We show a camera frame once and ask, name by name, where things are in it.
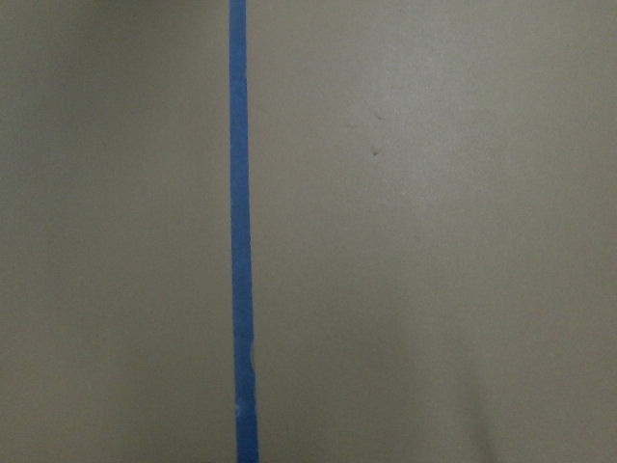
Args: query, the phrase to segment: beige wall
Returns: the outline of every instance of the beige wall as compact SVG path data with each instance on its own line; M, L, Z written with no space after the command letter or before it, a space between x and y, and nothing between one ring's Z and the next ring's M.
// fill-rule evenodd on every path
M227 17L0 4L0 461L234 460Z
M616 20L249 2L262 461L615 459ZM0 3L0 461L235 459L227 21Z
M266 462L617 454L617 2L250 2Z

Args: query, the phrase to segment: tape strip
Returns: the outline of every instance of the tape strip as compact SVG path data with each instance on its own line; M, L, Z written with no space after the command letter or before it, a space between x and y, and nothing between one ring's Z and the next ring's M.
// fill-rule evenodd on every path
M229 1L231 275L238 463L257 463L246 0Z

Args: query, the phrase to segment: blue painter's tape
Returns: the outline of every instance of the blue painter's tape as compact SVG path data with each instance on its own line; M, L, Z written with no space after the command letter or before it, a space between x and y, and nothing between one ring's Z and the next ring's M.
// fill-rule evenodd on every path
M246 0L229 0L231 274L238 463L257 463Z

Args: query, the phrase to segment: small mark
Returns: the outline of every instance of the small mark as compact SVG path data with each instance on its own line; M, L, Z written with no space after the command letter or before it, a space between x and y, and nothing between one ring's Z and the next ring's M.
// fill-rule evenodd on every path
M375 119L379 120L379 121L385 121L386 118L384 116L382 116L381 114L379 114L376 110L373 109L373 116L375 116Z

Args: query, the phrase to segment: wall surface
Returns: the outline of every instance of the wall surface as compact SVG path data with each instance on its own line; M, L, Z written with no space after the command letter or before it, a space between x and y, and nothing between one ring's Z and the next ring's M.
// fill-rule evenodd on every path
M249 3L263 461L615 461L617 2Z
M249 3L264 463L617 456L617 2ZM0 2L0 461L235 460L228 2Z
M234 461L227 23L0 3L0 461Z

